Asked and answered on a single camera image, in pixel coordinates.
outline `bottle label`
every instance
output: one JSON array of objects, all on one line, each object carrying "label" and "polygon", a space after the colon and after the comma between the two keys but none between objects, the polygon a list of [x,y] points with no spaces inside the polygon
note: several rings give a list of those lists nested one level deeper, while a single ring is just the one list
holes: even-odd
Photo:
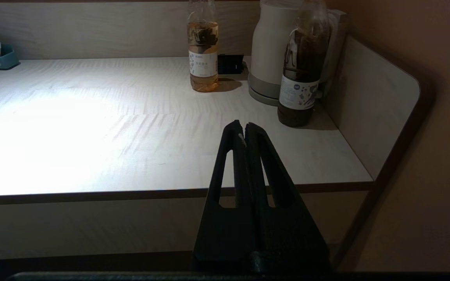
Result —
[{"label": "bottle label", "polygon": [[319,80],[310,83],[296,82],[282,76],[279,102],[293,110],[307,110],[314,107]]},{"label": "bottle label", "polygon": [[191,74],[210,77],[218,74],[218,53],[194,53],[189,51]]}]

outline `wooden desk edge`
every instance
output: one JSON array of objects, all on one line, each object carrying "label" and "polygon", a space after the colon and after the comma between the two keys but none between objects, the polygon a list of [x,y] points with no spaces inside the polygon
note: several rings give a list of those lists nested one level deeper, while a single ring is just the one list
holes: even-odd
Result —
[{"label": "wooden desk edge", "polygon": [[[356,181],[351,183],[311,183],[306,185],[296,185],[296,188],[301,194],[318,192],[354,192],[368,191],[371,189],[373,184],[373,181]],[[206,196],[207,189],[18,194],[0,196],[0,205],[138,199],[177,199]],[[222,196],[234,196],[234,188],[224,187],[222,189]]]}]

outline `amber liquid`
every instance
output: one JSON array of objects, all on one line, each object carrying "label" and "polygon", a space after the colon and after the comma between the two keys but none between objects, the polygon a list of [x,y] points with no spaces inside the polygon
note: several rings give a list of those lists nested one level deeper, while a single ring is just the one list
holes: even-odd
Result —
[{"label": "amber liquid", "polygon": [[[199,54],[218,52],[218,23],[189,23],[187,35],[189,51]],[[218,61],[211,63],[218,69]],[[213,91],[218,87],[218,72],[209,77],[198,77],[191,74],[191,85],[196,91]]]},{"label": "amber liquid", "polygon": [[[284,76],[296,82],[315,82],[320,79],[324,66],[329,35],[323,34],[317,41],[310,41],[303,33],[295,31],[284,54]],[[300,127],[309,122],[314,108],[294,110],[281,103],[277,106],[279,121],[286,126]]]}]

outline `teal tray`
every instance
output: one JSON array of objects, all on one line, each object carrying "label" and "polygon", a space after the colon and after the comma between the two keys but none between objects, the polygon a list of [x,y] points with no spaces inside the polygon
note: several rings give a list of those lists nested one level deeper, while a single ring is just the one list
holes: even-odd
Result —
[{"label": "teal tray", "polygon": [[1,45],[0,70],[8,70],[18,66],[20,62],[16,57],[15,50],[9,44]]}]

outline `white desk surface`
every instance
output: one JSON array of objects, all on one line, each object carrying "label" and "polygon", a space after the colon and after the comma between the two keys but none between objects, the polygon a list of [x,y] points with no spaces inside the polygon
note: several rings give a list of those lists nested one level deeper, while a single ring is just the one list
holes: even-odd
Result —
[{"label": "white desk surface", "polygon": [[[186,57],[25,60],[0,71],[0,196],[207,188],[234,119],[267,131],[295,184],[372,181],[323,108],[307,128],[288,128],[236,78],[193,91]],[[228,158],[223,186],[233,186],[231,167]]]}]

